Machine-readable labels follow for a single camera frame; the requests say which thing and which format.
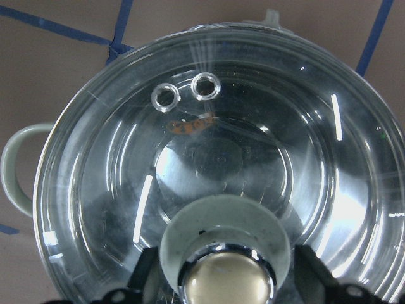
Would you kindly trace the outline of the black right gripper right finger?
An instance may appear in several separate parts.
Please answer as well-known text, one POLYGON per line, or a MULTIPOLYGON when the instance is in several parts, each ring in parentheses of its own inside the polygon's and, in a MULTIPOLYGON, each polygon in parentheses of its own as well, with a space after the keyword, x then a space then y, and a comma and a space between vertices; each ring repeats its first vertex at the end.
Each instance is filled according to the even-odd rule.
POLYGON ((308 245, 294 250, 294 282, 296 288, 336 288, 338 280, 308 245))

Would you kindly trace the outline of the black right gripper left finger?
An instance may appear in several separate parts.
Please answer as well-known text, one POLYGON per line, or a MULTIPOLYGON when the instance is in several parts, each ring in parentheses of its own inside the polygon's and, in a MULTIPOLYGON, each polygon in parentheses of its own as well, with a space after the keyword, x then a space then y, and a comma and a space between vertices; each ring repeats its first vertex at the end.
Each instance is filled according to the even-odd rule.
POLYGON ((159 248, 144 248, 128 280, 127 287, 133 290, 157 290, 160 284, 159 248))

